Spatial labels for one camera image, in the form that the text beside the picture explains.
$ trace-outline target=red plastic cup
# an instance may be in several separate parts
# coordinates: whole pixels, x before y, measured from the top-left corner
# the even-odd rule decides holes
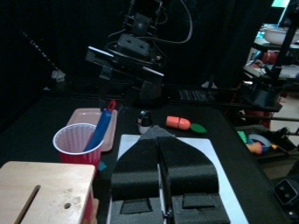
[[[101,144],[85,151],[97,126],[90,123],[74,123],[58,131],[53,144],[61,153],[61,161],[66,164],[95,165],[99,168]]]

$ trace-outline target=wooden surface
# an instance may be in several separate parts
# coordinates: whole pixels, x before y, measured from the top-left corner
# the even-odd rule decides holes
[[[86,164],[9,162],[0,169],[0,223],[81,223],[94,172]]]

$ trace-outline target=black table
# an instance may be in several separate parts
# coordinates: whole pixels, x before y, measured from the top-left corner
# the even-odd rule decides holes
[[[75,109],[98,106],[99,100],[95,99],[43,97],[0,135],[0,165],[13,160],[61,162],[53,146],[53,136],[66,126]],[[141,111],[141,108],[126,105],[121,108],[114,149],[102,155],[107,169],[94,181],[101,224],[107,223],[110,181],[118,161],[121,137],[123,134],[138,134],[137,118]],[[199,136],[190,131],[166,128],[178,137],[202,137],[211,140],[249,223],[290,223],[277,202],[273,184],[222,111],[217,108],[173,104],[151,111],[154,123],[162,128],[166,128],[166,117],[173,115],[190,119],[207,129],[207,134]]]

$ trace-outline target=black curtain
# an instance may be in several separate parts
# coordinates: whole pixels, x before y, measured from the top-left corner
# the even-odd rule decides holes
[[[194,33],[183,45],[158,44],[167,58],[165,82],[199,86],[213,80],[219,87],[235,87],[273,0],[185,2]],[[51,79],[55,69],[51,62],[70,80],[99,78],[101,66],[86,61],[87,48],[105,49],[109,34],[123,28],[130,3],[130,0],[2,1],[2,107],[9,104],[7,107],[14,107],[17,102],[38,95]],[[189,34],[187,14],[179,0],[167,3],[169,22],[158,27],[158,35],[161,39],[181,41]]]

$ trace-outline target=pink tray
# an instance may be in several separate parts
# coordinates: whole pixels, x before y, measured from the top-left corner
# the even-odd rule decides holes
[[[69,125],[74,123],[91,123],[98,125],[102,112],[101,108],[78,108],[69,121]],[[105,135],[105,143],[102,145],[102,151],[110,151],[113,149],[115,133],[118,125],[118,111],[113,111],[113,117],[110,125],[107,127],[107,134]]]

